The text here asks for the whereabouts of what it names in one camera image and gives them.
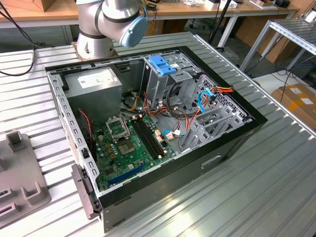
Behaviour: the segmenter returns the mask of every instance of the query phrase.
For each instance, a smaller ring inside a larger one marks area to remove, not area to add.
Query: wooden table
[[[7,6],[7,9],[21,27],[75,25],[79,23],[77,6],[74,0],[56,0],[46,12],[25,10],[11,6]],[[224,46],[236,20],[240,16],[287,15],[287,18],[292,18],[298,10],[299,9],[293,5],[290,5],[287,9],[262,10],[251,4],[249,0],[244,0],[244,3],[238,4],[237,8],[227,11],[225,16],[230,17],[230,20],[218,46]],[[216,8],[209,10],[203,4],[197,7],[189,7],[182,2],[162,2],[157,4],[156,19],[212,18],[216,16],[216,11]],[[149,11],[149,19],[151,20],[154,17],[155,14]],[[12,27],[15,26],[0,16],[0,28]]]

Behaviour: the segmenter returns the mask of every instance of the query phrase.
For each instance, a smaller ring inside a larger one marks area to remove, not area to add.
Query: aluminum table
[[[270,29],[274,29],[276,34],[273,36],[268,46],[262,53],[266,55],[267,52],[275,45],[277,39],[280,35],[288,38],[289,40],[296,43],[298,46],[303,49],[299,54],[294,58],[294,60],[287,67],[287,70],[291,69],[297,60],[302,56],[305,51],[310,52],[313,55],[316,55],[316,28],[311,23],[304,21],[304,19],[284,19],[284,20],[269,20],[264,26],[262,32],[258,36],[257,40],[253,44],[250,52],[247,54],[245,60],[243,61],[240,70],[244,71],[253,55],[257,51],[259,45],[264,40],[265,36]]]
[[[223,58],[199,36],[145,37],[120,55],[188,46],[269,121],[234,157],[112,229],[108,236],[309,236],[316,231],[315,132]],[[71,179],[73,156],[57,117],[44,67],[77,62],[71,46],[37,50],[22,77],[0,76],[0,138],[31,137],[52,200],[0,230],[0,236],[103,236],[87,220]],[[31,51],[0,56],[0,70],[22,72]]]

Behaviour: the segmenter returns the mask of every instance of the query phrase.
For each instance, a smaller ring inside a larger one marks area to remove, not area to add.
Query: label sticker
[[[309,98],[301,98],[301,100],[303,100],[303,102],[307,105],[312,105],[313,102],[309,99]]]
[[[80,83],[83,89],[96,86],[96,85],[107,84],[107,83],[114,82],[117,80],[118,79],[113,77],[109,70],[105,70],[100,73],[78,77],[78,82]]]
[[[179,67],[179,65],[178,64],[170,64],[170,67],[172,67],[172,68],[178,68]]]
[[[290,88],[291,89],[291,91],[293,91],[293,93],[295,93],[295,94],[302,94],[302,92],[300,91],[300,89],[299,88]]]

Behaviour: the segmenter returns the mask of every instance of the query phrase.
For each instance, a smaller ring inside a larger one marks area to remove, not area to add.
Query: red cable
[[[92,130],[91,130],[91,125],[90,125],[90,120],[88,118],[88,116],[81,110],[79,110],[80,113],[83,114],[83,116],[85,117],[85,119],[87,120],[88,126],[89,126],[89,133],[90,133],[90,148],[92,149]]]

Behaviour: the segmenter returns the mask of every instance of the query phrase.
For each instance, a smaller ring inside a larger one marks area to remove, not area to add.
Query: yellow wire
[[[220,87],[220,86],[217,86],[217,88],[220,88],[220,89],[231,89],[231,87]]]
[[[133,111],[133,110],[136,108],[138,98],[139,98],[139,97],[138,97],[138,96],[136,96],[133,107],[132,107],[132,108],[130,108],[130,109],[128,109],[128,111]]]

